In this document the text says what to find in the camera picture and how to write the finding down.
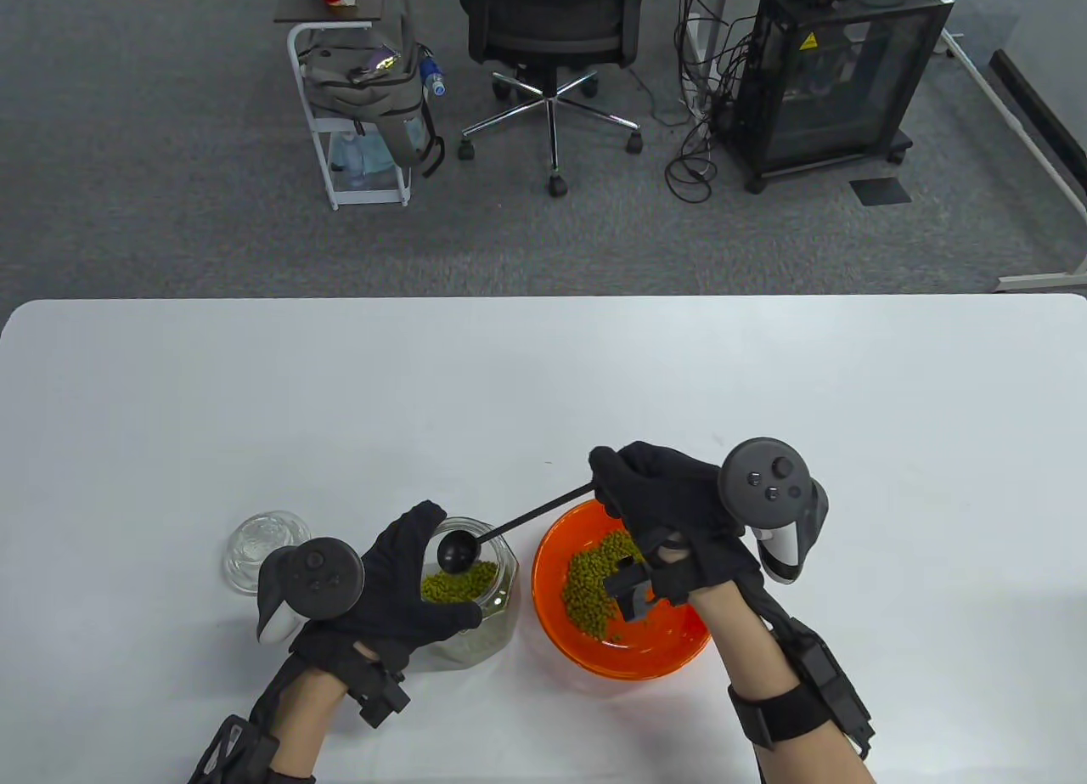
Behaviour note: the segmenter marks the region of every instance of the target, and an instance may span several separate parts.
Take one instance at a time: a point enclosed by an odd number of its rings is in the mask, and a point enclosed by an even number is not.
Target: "black ladle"
[[[509,532],[523,523],[527,523],[534,518],[539,518],[553,509],[558,509],[563,503],[570,503],[572,500],[580,498],[583,495],[588,495],[594,490],[594,488],[595,486],[590,482],[578,487],[577,489],[571,489],[565,495],[561,495],[555,498],[553,501],[548,501],[542,507],[537,507],[529,512],[525,512],[524,515],[514,518],[512,521],[508,521],[500,527],[491,530],[487,534],[478,537],[473,535],[467,530],[453,530],[441,538],[441,543],[438,544],[438,565],[441,567],[441,571],[447,574],[461,574],[462,572],[466,572],[478,559],[480,544],[492,539],[492,537],[504,535],[505,532]]]

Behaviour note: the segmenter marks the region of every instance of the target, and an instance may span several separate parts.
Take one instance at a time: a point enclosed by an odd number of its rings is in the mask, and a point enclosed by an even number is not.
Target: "controller button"
[[[773,465],[774,475],[778,478],[788,478],[792,474],[792,462],[788,461],[784,456],[782,458],[774,459]]]

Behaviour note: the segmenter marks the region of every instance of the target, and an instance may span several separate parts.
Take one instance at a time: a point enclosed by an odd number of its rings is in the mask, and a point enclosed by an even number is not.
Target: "chair base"
[[[490,119],[476,122],[471,127],[462,129],[461,144],[460,147],[457,148],[457,158],[462,161],[470,161],[475,158],[475,147],[472,144],[472,136],[476,133],[480,133],[488,127],[493,127],[496,124],[501,124],[508,119],[521,115],[522,113],[527,113],[529,110],[542,105],[547,110],[548,135],[551,140],[551,174],[548,178],[548,191],[553,198],[563,197],[566,194],[566,182],[559,172],[559,128],[555,121],[555,112],[558,111],[560,104],[566,108],[573,108],[574,110],[580,111],[586,115],[600,119],[609,124],[614,124],[628,129],[630,135],[626,141],[626,151],[633,154],[641,152],[641,127],[637,123],[623,119],[622,116],[613,115],[612,113],[607,113],[603,110],[589,107],[582,101],[564,98],[566,94],[570,94],[583,86],[586,88],[585,92],[590,98],[595,96],[598,84],[596,71],[589,71],[588,73],[578,76],[573,82],[567,82],[564,85],[558,85],[554,82],[554,74],[552,73],[552,84],[549,85],[551,88],[550,90],[534,87],[518,78],[508,76],[504,73],[498,73],[497,71],[491,73],[491,86],[495,89],[495,95],[499,99],[503,98],[503,92],[508,95],[509,90],[516,90],[518,98],[524,98],[525,101],[522,101],[520,104],[515,104],[512,108],[505,109],[501,113],[492,115]]]

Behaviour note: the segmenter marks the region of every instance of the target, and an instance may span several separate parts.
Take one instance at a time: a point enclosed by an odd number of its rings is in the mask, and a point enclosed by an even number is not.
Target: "orange bowl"
[[[616,612],[608,633],[617,639],[600,643],[577,630],[562,601],[571,559],[622,528],[599,501],[574,507],[555,521],[536,550],[533,605],[555,648],[586,671],[612,680],[655,680],[690,662],[710,640],[690,606],[673,608],[663,600],[640,623],[623,622]]]

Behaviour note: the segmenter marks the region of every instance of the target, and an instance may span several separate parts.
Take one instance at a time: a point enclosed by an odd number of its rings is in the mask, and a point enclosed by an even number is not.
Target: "green bean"
[[[438,571],[423,578],[422,597],[429,602],[471,602],[490,588],[498,563],[480,560],[462,574]]]
[[[641,559],[626,532],[613,532],[595,549],[571,559],[562,601],[566,617],[583,634],[604,640],[609,621],[619,614],[615,601],[604,592],[604,580],[613,575],[615,564],[627,557]]]

